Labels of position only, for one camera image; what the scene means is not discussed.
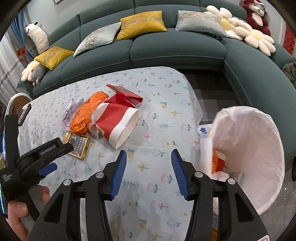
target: red box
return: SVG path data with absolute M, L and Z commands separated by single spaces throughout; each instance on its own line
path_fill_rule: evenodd
M 122 104 L 132 108 L 138 108 L 142 104 L 143 98 L 126 88 L 115 85 L 107 86 L 115 92 L 115 95 L 106 101 L 107 103 Z

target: silver screw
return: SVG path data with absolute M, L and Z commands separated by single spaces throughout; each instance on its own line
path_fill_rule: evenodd
M 102 178 L 102 177 L 104 177 L 104 173 L 102 172 L 96 173 L 96 178 Z
M 228 179 L 227 182 L 228 182 L 229 184 L 231 184 L 231 185 L 234 185 L 234 184 L 235 184 L 235 180 L 232 179 L 232 178 Z
M 66 179 L 66 180 L 63 182 L 63 184 L 64 184 L 65 186 L 69 186 L 69 185 L 71 184 L 71 180 L 70 180 L 70 179 Z
M 196 177 L 203 177 L 203 173 L 202 172 L 196 172 L 196 173 L 194 173 L 194 175 Z

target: hand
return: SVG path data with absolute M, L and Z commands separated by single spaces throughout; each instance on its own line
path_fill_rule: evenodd
M 43 186 L 42 187 L 42 200 L 46 204 L 48 203 L 49 196 L 49 188 Z M 8 203 L 8 222 L 11 226 L 12 230 L 16 233 L 16 235 L 21 239 L 21 241 L 27 241 L 29 237 L 29 232 L 21 222 L 20 218 L 28 215 L 28 207 L 25 203 L 10 201 Z

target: wall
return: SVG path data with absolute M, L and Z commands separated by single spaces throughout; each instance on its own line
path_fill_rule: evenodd
M 55 4 L 54 0 L 32 0 L 25 9 L 25 20 L 28 23 L 42 24 L 43 30 L 50 34 L 74 15 L 104 1 L 106 0 L 62 0 Z
M 229 2 L 233 2 L 242 6 L 242 0 L 228 0 Z M 262 3 L 265 4 L 267 8 L 267 16 L 266 19 L 269 22 L 268 28 L 271 32 L 271 37 L 277 41 L 280 45 L 284 43 L 285 31 L 286 31 L 286 23 L 281 17 L 281 15 L 277 12 L 277 10 L 269 3 L 267 0 L 261 0 Z
M 62 0 L 55 4 L 54 0 L 32 0 L 25 9 L 25 17 L 28 23 L 38 22 L 39 25 L 42 24 L 41 27 L 47 34 L 50 34 L 75 14 L 104 1 L 107 0 Z M 242 0 L 228 1 L 242 5 Z M 285 21 L 267 0 L 261 1 L 267 6 L 267 20 L 269 21 L 271 36 L 275 41 L 283 45 L 286 30 Z

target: green sectional sofa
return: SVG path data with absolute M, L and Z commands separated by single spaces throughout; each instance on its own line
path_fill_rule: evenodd
M 48 71 L 36 87 L 19 82 L 33 98 L 89 77 L 132 68 L 169 66 L 175 69 L 223 71 L 241 105 L 270 114 L 276 123 L 285 159 L 296 156 L 296 90 L 282 72 L 292 56 L 275 43 L 269 58 L 244 42 L 223 38 L 218 41 L 195 32 L 175 31 L 178 10 L 206 11 L 225 7 L 233 16 L 246 20 L 246 11 L 226 0 L 110 0 L 85 10 L 48 36 L 50 46 L 75 51 L 92 31 L 140 12 L 161 10 L 167 32 L 148 33 L 132 39 L 91 49 L 76 58 L 68 57 Z

